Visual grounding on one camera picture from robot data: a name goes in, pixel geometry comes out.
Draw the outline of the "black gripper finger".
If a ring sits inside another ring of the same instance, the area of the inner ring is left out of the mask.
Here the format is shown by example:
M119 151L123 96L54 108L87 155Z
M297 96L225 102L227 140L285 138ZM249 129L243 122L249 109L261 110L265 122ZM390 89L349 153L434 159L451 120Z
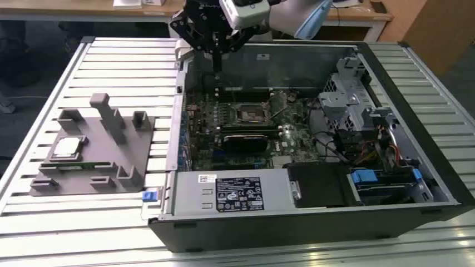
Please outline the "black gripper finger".
M213 69L214 72L218 72L219 51L217 50L213 33L210 33L203 27L201 28L197 23L190 24L189 19L190 17L186 10L183 9L177 15L174 15L170 26L181 38L198 52L210 54L213 59Z
M237 52L257 34L257 26L251 26L235 33L219 32L219 72L223 70L223 55Z

